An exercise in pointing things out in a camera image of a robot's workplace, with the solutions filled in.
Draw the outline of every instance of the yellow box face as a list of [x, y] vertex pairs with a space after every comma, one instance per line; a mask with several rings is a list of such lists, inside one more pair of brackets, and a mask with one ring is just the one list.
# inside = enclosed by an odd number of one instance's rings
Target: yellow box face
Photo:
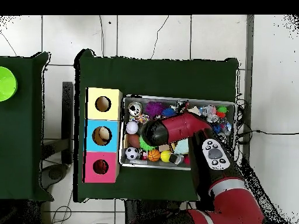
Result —
[[97, 87], [89, 87], [87, 103], [88, 119], [120, 120], [121, 98], [122, 93], [118, 89], [101, 89]]

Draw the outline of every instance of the red robot arm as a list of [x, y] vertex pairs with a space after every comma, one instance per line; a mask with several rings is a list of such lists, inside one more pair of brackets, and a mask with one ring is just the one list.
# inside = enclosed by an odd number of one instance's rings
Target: red robot arm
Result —
[[184, 113], [149, 121], [141, 135], [151, 146], [189, 139], [192, 179], [203, 209], [190, 210], [195, 224], [263, 223], [263, 213], [245, 188], [237, 164], [204, 119]]

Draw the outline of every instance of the pink box face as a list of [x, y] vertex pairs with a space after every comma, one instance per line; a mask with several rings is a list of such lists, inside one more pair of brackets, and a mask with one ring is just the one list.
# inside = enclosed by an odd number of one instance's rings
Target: pink box face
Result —
[[[94, 162], [101, 159], [108, 164], [108, 171], [105, 174], [97, 174], [93, 170]], [[85, 183], [115, 183], [116, 166], [114, 152], [86, 152]]]

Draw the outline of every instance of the dark green table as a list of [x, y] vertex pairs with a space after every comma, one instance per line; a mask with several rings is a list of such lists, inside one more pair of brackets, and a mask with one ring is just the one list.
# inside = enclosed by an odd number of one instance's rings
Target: dark green table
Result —
[[[235, 58], [225, 61], [97, 58], [91, 50], [82, 50], [75, 59], [75, 67], [74, 137], [79, 137], [75, 153], [83, 150], [86, 87], [119, 89], [124, 95], [235, 101], [238, 69]], [[78, 152], [74, 167], [74, 190], [79, 201], [84, 198], [197, 200], [190, 171], [121, 167], [114, 184], [83, 183], [82, 156]]]
[[0, 57], [15, 75], [18, 90], [0, 102], [0, 199], [51, 201], [40, 187], [43, 52], [31, 58]]

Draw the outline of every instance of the green bowl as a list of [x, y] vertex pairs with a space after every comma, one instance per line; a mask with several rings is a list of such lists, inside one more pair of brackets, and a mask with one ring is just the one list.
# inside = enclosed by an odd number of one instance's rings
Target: green bowl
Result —
[[18, 83], [13, 73], [8, 68], [0, 66], [0, 102], [11, 98], [17, 88]]

